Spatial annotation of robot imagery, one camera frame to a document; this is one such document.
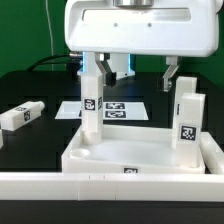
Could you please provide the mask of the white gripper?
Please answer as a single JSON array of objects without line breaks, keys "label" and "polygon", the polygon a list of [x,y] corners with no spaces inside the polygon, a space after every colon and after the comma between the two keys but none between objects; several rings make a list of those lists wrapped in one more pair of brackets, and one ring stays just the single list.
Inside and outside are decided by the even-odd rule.
[{"label": "white gripper", "polygon": [[116,84],[109,53],[161,55],[166,72],[158,90],[168,92],[180,57],[207,57],[219,43],[220,0],[152,0],[125,7],[117,0],[68,0],[65,41],[72,51],[100,52],[95,62],[106,86]]}]

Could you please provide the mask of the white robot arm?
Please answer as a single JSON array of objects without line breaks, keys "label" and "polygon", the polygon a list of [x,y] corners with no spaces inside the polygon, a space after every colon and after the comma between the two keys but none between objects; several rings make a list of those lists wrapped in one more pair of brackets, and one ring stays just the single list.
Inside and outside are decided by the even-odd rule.
[{"label": "white robot arm", "polygon": [[130,56],[164,56],[169,65],[162,88],[181,57],[208,57],[218,48],[218,13],[224,0],[68,0],[65,41],[84,54],[83,70],[98,64],[120,78],[130,73]]}]

